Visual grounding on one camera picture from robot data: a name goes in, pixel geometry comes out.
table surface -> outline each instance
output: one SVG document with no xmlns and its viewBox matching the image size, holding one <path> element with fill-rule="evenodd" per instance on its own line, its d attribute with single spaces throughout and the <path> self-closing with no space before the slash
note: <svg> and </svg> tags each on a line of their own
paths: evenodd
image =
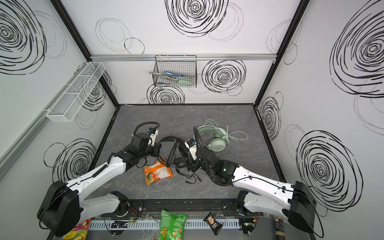
<svg viewBox="0 0 384 240">
<path fill-rule="evenodd" d="M 252 105 L 121 106 L 96 166 L 106 162 L 111 152 L 117 152 L 128 145 L 133 130 L 142 122 L 160 123 L 157 141 L 166 136 L 177 136 L 186 141 L 193 137 L 193 126 L 201 126 L 207 119 L 215 120 L 220 127 L 229 125 L 230 133 L 242 131 L 248 134 L 245 141 L 230 141 L 223 151 L 217 153 L 219 158 L 234 161 L 252 172 L 279 180 Z M 138 132 L 140 131 L 144 132 L 146 128 L 141 127 Z M 209 134 L 204 135 L 202 140 L 207 144 Z M 162 156 L 168 157 L 172 144 L 163 144 Z M 176 151 L 176 157 L 181 157 L 179 150 Z M 148 157 L 147 165 L 155 162 L 156 158 Z M 177 174 L 174 168 L 171 170 L 173 177 L 155 181 L 147 186 L 144 170 L 131 168 L 106 182 L 88 198 L 104 196 L 114 190 L 120 191 L 128 199 L 236 198 L 241 190 L 214 184 L 202 170 L 196 171 L 202 182 L 187 184 L 183 182 L 188 180 L 186 177 Z M 190 174 L 186 169 L 181 171 Z"/>
</svg>

black snack package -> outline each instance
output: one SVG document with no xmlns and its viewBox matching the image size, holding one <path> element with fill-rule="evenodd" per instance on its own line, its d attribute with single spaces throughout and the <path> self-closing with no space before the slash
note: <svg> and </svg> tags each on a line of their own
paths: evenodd
<svg viewBox="0 0 384 240">
<path fill-rule="evenodd" d="M 212 231 L 214 232 L 215 236 L 218 234 L 218 232 L 220 231 L 220 229 L 223 227 L 223 224 L 217 222 L 214 217 L 212 216 L 212 212 L 210 212 L 208 214 L 208 216 L 206 216 L 206 218 L 204 219 L 204 221 L 206 223 L 208 223 L 208 225 L 211 227 Z"/>
</svg>

snack bag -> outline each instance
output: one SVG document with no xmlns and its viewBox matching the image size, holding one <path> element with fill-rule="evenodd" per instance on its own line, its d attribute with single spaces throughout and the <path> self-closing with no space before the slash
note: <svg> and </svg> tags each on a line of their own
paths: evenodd
<svg viewBox="0 0 384 240">
<path fill-rule="evenodd" d="M 72 231 L 61 237 L 61 240 L 84 240 L 87 237 L 91 219 L 79 223 Z"/>
<path fill-rule="evenodd" d="M 154 181 L 173 176 L 170 168 L 162 165 L 159 161 L 151 166 L 145 167 L 144 174 L 147 185 Z"/>
<path fill-rule="evenodd" d="M 211 227 L 212 231 L 214 232 L 215 236 L 218 235 L 218 232 L 220 231 L 220 229 L 223 227 L 223 225 L 221 223 L 219 223 L 218 221 L 216 221 L 214 219 L 214 217 L 212 216 L 212 213 L 210 212 L 208 214 L 208 216 L 206 216 L 206 218 L 204 219 L 204 221 L 206 223 L 208 223 L 208 225 Z"/>
<path fill-rule="evenodd" d="M 161 211 L 160 234 L 155 240 L 182 240 L 186 214 L 172 214 Z"/>
</svg>

green headphones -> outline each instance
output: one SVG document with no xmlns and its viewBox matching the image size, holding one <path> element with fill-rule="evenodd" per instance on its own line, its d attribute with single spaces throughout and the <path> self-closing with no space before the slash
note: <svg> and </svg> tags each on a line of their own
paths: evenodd
<svg viewBox="0 0 384 240">
<path fill-rule="evenodd" d="M 229 143 L 227 132 L 221 127 L 203 125 L 198 128 L 200 136 L 205 132 L 212 132 L 215 138 L 208 143 L 208 149 L 214 152 L 224 150 L 226 143 Z"/>
</svg>

green chip bag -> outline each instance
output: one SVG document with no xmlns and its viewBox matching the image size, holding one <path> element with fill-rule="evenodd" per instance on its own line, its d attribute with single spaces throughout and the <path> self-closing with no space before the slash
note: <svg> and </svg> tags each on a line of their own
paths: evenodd
<svg viewBox="0 0 384 240">
<path fill-rule="evenodd" d="M 186 214 L 172 214 L 161 211 L 160 234 L 155 240 L 182 240 Z"/>
</svg>

